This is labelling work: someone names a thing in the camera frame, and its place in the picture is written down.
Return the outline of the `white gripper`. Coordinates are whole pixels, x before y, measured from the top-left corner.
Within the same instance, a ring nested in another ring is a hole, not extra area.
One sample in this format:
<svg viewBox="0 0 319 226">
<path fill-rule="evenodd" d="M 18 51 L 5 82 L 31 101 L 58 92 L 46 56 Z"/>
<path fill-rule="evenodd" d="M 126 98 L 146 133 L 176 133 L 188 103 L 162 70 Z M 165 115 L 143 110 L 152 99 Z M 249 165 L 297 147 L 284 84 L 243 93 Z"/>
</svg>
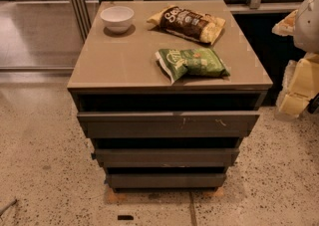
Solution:
<svg viewBox="0 0 319 226">
<path fill-rule="evenodd" d="M 272 33 L 279 36 L 292 36 L 296 14 L 297 10 L 294 10 L 279 23 L 275 24 L 272 28 Z M 307 108 L 308 101 L 314 99 L 319 93 L 318 54 L 307 53 L 298 61 L 292 80 L 288 86 L 288 92 L 290 95 L 297 97 L 280 93 L 277 98 L 278 111 L 291 116 L 299 116 Z"/>
</svg>

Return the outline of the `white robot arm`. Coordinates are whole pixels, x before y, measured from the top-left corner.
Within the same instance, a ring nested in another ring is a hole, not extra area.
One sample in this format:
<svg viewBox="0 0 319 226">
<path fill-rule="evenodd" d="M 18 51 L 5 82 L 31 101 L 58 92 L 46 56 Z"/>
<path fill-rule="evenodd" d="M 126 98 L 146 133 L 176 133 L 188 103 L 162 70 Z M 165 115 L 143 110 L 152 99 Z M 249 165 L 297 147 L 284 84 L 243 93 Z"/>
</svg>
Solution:
<svg viewBox="0 0 319 226">
<path fill-rule="evenodd" d="M 272 32 L 292 36 L 294 46 L 305 52 L 302 59 L 288 63 L 276 101 L 278 114 L 297 118 L 306 109 L 312 110 L 310 103 L 319 94 L 319 0 L 304 0 Z"/>
</svg>

